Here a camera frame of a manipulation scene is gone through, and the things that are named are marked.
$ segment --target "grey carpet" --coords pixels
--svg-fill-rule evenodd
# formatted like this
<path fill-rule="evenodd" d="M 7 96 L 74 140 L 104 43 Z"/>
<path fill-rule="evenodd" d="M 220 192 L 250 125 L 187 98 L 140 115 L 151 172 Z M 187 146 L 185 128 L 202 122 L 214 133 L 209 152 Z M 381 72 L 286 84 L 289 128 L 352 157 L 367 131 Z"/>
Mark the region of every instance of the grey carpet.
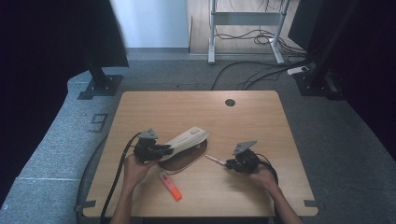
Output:
<path fill-rule="evenodd" d="M 64 106 L 16 178 L 0 210 L 0 223 L 76 223 L 80 179 L 111 127 L 122 93 L 208 91 L 219 71 L 232 62 L 236 61 L 217 60 L 208 65 L 206 60 L 133 60 L 130 68 L 104 69 L 108 75 L 123 75 L 114 97 L 90 101 L 78 100 L 90 75 L 86 72 L 70 79 Z M 236 90 L 238 83 L 263 68 L 250 63 L 231 66 L 215 90 Z M 347 102 L 302 97 L 286 73 L 277 79 L 270 76 L 250 90 L 279 94 L 319 206 L 317 216 L 303 217 L 305 223 L 396 223 L 395 161 Z M 102 127 L 98 121 L 104 117 Z M 102 147 L 82 182 L 82 200 Z"/>

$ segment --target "white wall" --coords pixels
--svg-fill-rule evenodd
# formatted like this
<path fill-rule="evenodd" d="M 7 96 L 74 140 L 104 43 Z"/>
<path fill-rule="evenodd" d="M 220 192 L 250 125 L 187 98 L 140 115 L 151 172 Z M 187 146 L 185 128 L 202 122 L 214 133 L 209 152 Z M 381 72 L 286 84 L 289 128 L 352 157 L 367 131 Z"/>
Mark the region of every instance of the white wall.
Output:
<path fill-rule="evenodd" d="M 110 0 L 125 48 L 187 48 L 186 0 Z"/>

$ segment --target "power strip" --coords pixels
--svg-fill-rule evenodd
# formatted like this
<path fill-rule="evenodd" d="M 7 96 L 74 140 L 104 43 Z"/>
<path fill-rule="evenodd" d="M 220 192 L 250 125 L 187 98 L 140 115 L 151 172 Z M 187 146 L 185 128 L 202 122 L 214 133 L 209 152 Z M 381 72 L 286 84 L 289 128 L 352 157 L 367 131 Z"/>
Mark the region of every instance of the power strip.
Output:
<path fill-rule="evenodd" d="M 288 70 L 288 74 L 291 76 L 291 75 L 294 75 L 294 74 L 297 74 L 297 73 L 306 72 L 308 70 L 309 69 L 307 67 L 305 67 L 305 66 L 295 67 L 295 68 L 289 69 Z"/>

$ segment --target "black stand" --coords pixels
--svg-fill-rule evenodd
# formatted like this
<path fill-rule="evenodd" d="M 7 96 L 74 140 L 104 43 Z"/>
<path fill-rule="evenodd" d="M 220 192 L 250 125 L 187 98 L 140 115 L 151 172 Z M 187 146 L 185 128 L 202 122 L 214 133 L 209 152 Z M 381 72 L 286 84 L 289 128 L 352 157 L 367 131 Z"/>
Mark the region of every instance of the black stand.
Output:
<path fill-rule="evenodd" d="M 326 76 L 330 68 L 330 56 L 334 51 L 334 46 L 339 39 L 341 33 L 347 26 L 350 17 L 354 13 L 356 7 L 358 6 L 360 0 L 353 0 L 348 8 L 344 19 L 341 21 L 340 25 L 336 27 L 335 31 L 329 40 L 327 48 L 319 56 L 318 64 L 314 72 L 304 72 L 300 74 L 295 74 L 294 78 L 296 80 L 297 86 L 300 90 L 302 96 L 339 96 L 339 92 L 331 91 L 329 84 L 326 81 Z"/>
<path fill-rule="evenodd" d="M 87 89 L 79 94 L 78 100 L 91 100 L 93 96 L 114 96 L 122 76 L 106 76 L 85 46 L 83 47 L 83 54 L 84 62 L 90 70 L 92 80 Z"/>

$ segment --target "dark background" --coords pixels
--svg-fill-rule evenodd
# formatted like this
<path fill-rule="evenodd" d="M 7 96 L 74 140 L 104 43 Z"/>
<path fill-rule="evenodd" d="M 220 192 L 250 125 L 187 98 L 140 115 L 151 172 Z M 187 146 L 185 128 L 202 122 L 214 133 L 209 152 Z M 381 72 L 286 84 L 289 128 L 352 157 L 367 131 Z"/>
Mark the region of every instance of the dark background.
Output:
<path fill-rule="evenodd" d="M 361 1 L 329 60 L 343 96 L 396 158 L 396 20 L 386 3 Z M 127 61 L 108 1 L 0 4 L 2 203 L 61 108 L 67 80 L 87 70 L 81 44 L 101 66 Z"/>

